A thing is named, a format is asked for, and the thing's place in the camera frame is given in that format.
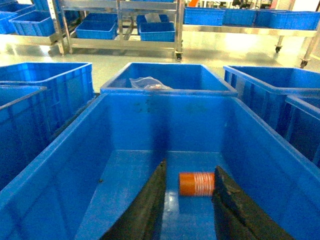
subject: plastic bag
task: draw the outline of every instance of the plastic bag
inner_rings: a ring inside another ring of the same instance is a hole
[[[170,90],[171,87],[168,87],[159,80],[147,76],[147,77],[139,77],[137,79],[129,78],[131,82],[131,86],[133,89],[146,89],[146,90]]]
[[[147,23],[161,23],[161,19],[158,13],[148,13],[144,15]]]

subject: blue bin on shelf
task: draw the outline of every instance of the blue bin on shelf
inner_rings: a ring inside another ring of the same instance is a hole
[[[271,29],[315,30],[319,20],[320,12],[261,10],[255,25]]]
[[[216,166],[295,239],[319,232],[319,169],[237,98],[109,93],[0,192],[2,237],[100,239],[163,159],[162,239],[216,239],[210,198],[178,187]]]
[[[225,10],[206,7],[186,7],[184,24],[222,26]]]
[[[59,21],[63,27],[62,16]],[[54,34],[55,28],[50,12],[32,11],[9,20],[17,34],[24,36],[49,37]]]
[[[160,20],[162,23],[169,23],[170,22],[169,17],[166,14],[159,14],[159,17],[160,17]],[[140,24],[145,24],[145,23],[147,23],[145,15],[136,16],[136,28],[138,29],[138,35],[140,35],[140,32],[139,32]]]
[[[118,15],[114,13],[90,13],[83,21],[107,22],[113,24],[118,22]]]
[[[0,191],[50,143],[46,90],[0,85]]]
[[[0,85],[47,87],[51,136],[94,98],[91,63],[24,62],[3,66]]]
[[[117,22],[83,21],[75,28],[75,32],[79,39],[113,40],[117,36],[117,29]]]
[[[36,10],[36,6],[30,4],[10,3],[0,6],[0,12],[15,13],[17,15],[30,13],[34,10]]]
[[[287,95],[320,95],[320,73],[289,67],[223,68],[224,80],[238,97],[278,132],[282,132],[279,120]]]
[[[288,96],[282,115],[282,135],[320,168],[320,95]]]
[[[250,9],[225,9],[224,25],[251,26],[254,23],[256,11]]]
[[[176,30],[173,22],[141,23],[138,32],[140,32],[141,41],[175,41]]]
[[[10,19],[13,19],[17,16],[17,13],[14,12],[0,12],[0,34],[12,34],[16,30]]]
[[[35,5],[35,8],[38,11],[49,11],[49,5],[47,0],[32,0],[33,4]],[[55,0],[55,4],[58,11],[61,11],[59,0]]]
[[[132,88],[130,79],[140,77],[153,77],[172,88],[171,90],[158,90],[158,93],[161,94],[237,96],[237,91],[234,88],[204,65],[144,62],[128,63],[101,87],[101,93],[109,93],[110,91],[149,93],[150,90]]]

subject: metal cart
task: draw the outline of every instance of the metal cart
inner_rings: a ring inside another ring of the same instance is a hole
[[[66,37],[70,53],[74,48],[87,49],[119,49],[119,50],[149,50],[173,51],[177,61],[182,59],[182,23],[184,20],[184,0],[177,2],[144,2],[120,0],[61,0],[62,17],[67,29]],[[76,37],[75,31],[68,30],[64,11],[89,11],[90,13],[117,13],[119,36],[115,40],[81,39]],[[134,41],[134,19],[137,15],[147,13],[167,13],[175,15],[175,42],[165,41]]]

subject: orange cylinder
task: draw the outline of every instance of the orange cylinder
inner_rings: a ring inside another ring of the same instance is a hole
[[[180,172],[181,196],[212,196],[215,188],[214,172]]]

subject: floor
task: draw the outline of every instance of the floor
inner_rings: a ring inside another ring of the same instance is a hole
[[[280,53],[275,52],[276,36],[183,32],[182,62],[204,64],[221,77],[223,66],[299,67],[310,39],[285,37]],[[320,72],[320,47],[316,47],[306,70]],[[95,92],[116,72],[130,62],[175,63],[171,52],[75,49],[74,54],[61,56],[57,46],[23,46],[0,43],[0,66],[21,62],[91,62]]]

